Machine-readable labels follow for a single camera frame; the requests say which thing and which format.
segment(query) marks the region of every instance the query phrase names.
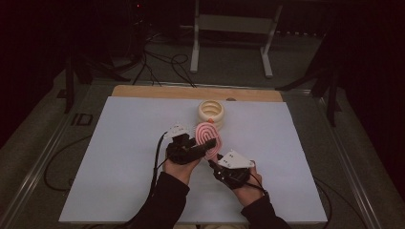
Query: metal stand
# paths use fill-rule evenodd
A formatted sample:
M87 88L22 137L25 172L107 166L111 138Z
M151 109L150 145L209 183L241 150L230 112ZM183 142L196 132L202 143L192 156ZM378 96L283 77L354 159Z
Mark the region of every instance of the metal stand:
M322 97L325 94L326 90L329 89L327 118L330 122L330 125L335 127L336 124L334 122L334 111L336 109L337 82L339 79L338 67L332 65L327 68L319 69L313 73L307 73L304 77L299 78L294 82L287 84L286 86L275 88L275 90L289 91L315 78L317 78L317 80L310 90L310 93L314 97Z
M67 114L71 110L75 103L75 73L80 83L92 83L93 76L90 73L89 66L100 71L101 73L105 73L107 76L113 78L115 81L130 81L130 79L124 78L119 74L114 73L114 71L96 62L92 58L84 54L77 53L74 48L71 48L71 52L66 57L65 63L66 90L65 94L61 96L66 98L65 114Z
M268 50L271 45L274 33L277 28L277 22L281 14L283 6L278 6L277 11L272 19L269 18L251 18L251 17L235 17L200 14L200 0L196 0L196 10L194 17L194 45L191 54L190 72L196 73L199 67L200 41L199 31L239 31L267 34L267 42L260 49L262 56L263 67L265 69L265 77L273 77L270 61L268 59Z

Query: black sleeve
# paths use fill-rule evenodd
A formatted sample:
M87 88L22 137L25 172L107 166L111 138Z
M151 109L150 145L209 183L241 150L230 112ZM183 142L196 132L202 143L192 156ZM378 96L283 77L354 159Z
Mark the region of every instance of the black sleeve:
M131 223L132 229L172 229L185 206L190 189L178 179L161 172L154 195L149 198Z
M277 217L268 197L262 197L247 205L242 215L249 221L250 229L289 229L289 225Z

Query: hand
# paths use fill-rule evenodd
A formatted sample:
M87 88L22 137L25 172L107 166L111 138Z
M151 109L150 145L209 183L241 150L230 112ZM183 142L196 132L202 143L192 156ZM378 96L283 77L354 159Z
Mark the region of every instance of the hand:
M261 184L262 184L262 176L257 173L256 166L250 168L250 178L249 178L249 180L247 182L251 183L251 184L254 184L254 185L257 185L259 187L261 186ZM256 201L257 199L259 199L259 198L261 198L263 196L262 190L259 190L257 188L250 187L250 186L247 186L247 185L244 185L241 188L234 189L232 191L236 195L236 197L238 198L238 201L241 202L241 204L244 207L246 207L247 205L251 204L252 202Z
M194 168L200 163L201 158L191 161L188 164L180 165L176 164L170 159L166 159L163 163L163 171L177 178L179 181L183 182L185 185L188 185L190 181L191 172L193 172Z

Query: metal frame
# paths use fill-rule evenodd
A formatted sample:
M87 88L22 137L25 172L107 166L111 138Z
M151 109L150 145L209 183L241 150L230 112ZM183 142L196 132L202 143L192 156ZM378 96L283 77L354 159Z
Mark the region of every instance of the metal frame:
M62 116L59 124L53 131L53 134L49 139L47 145L45 146L44 150L42 151L41 155L33 164L30 171L27 173L26 177L21 183L20 188L9 204L6 212L4 213L2 218L0 218L0 228L13 228L13 225L16 223L18 216L24 210L25 205L31 197L36 184L42 178L42 174L44 173L47 163L50 161L55 149L59 145L62 136L65 134L66 128L72 122L73 116L80 106L81 101L84 99L88 89L89 86L87 85L79 87L79 90L77 92L78 102L76 102L71 107L69 113Z
M332 138L334 145L337 148L337 156L340 160L340 164L342 169L346 175L349 185L352 188L352 192L354 197L357 201L358 207L362 213L365 223L367 224L367 228L369 229L379 229L382 228L379 222L378 217L375 214L375 211L372 207L370 199L367 195L366 189L364 188L360 178L358 177L357 173L355 172L354 166L352 165L352 161L346 151L342 140L340 139L339 134L332 128L328 117L325 115L325 110L327 109L327 105L323 98L314 98L315 103L318 107L319 112L322 115L322 121L328 127L330 132L330 137Z
M272 78L270 61L268 59L268 50L274 37L277 28L277 22L280 18L283 6L279 5L272 19L269 18L251 18L251 17L235 17L235 16L220 16L200 14L200 0L196 0L196 10L194 17L194 45L191 54L190 72L196 73L199 68L200 55L200 30L211 31L240 31L251 33L267 34L267 42L260 49L262 56L263 67L265 69L265 77Z

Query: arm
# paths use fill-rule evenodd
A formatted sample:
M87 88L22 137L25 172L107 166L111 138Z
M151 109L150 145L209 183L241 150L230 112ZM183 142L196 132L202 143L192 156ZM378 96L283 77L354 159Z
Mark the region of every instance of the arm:
M163 164L154 195L141 207L131 224L132 229L172 229L184 210L191 172L195 160L178 165L167 159Z
M250 173L248 183L261 186L262 176L257 173L256 167L251 168ZM244 206L242 215L249 221L250 229L290 228L283 219L276 216L269 197L264 196L261 190L244 185L232 191Z

